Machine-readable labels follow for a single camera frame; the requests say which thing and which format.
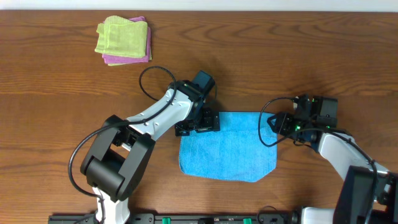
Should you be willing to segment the blue microfiber cloth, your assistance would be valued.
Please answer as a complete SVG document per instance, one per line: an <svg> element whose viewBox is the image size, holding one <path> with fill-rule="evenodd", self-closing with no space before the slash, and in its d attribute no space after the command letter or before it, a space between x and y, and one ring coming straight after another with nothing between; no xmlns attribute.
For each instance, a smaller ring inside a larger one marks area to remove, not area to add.
<svg viewBox="0 0 398 224"><path fill-rule="evenodd" d="M277 135L266 120L270 113L221 112L220 130L192 131L180 141L180 170L195 177L257 182L277 166Z"/></svg>

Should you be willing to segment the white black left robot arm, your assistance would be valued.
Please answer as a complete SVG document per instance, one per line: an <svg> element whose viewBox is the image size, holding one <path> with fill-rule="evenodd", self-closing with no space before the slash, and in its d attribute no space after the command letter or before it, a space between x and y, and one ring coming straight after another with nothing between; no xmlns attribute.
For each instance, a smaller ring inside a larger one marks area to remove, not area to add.
<svg viewBox="0 0 398 224"><path fill-rule="evenodd" d="M218 114L205 102L215 88L213 80L177 81L148 109L126 119L112 115L84 138L93 140L80 172L97 199L95 223L127 222L128 198L144 175L156 140L168 129L175 128L176 136L220 130Z"/></svg>

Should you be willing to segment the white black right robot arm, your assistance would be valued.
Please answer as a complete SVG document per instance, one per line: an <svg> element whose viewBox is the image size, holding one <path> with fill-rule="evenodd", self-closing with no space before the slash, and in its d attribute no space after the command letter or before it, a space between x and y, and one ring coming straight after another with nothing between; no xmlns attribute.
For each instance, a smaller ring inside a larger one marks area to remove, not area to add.
<svg viewBox="0 0 398 224"><path fill-rule="evenodd" d="M397 223L397 174L378 164L337 127L334 112L277 113L271 130L312 148L343 179L335 208L303 207L284 223Z"/></svg>

